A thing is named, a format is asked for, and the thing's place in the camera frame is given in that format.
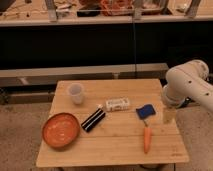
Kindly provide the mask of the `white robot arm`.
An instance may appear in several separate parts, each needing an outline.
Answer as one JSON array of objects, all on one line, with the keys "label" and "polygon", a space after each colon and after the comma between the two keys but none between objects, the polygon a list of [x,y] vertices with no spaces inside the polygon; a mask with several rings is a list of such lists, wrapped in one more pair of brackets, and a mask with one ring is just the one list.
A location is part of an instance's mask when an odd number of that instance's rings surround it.
[{"label": "white robot arm", "polygon": [[191,60],[170,68],[165,75],[167,84],[163,86],[161,100],[165,105],[163,123],[175,120],[176,110],[195,101],[213,114],[213,85],[208,81],[209,68],[202,60]]}]

